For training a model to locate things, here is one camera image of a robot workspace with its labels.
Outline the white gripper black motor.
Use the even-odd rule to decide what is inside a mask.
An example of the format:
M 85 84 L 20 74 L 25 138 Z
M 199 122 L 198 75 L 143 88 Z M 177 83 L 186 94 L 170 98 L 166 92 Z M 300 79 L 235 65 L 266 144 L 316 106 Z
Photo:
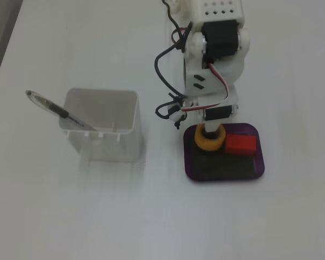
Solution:
M 220 120 L 231 117 L 238 109 L 238 95 L 233 83 L 222 81 L 185 84 L 183 119 L 194 114 L 199 123 L 204 123 L 206 133 L 216 132 Z

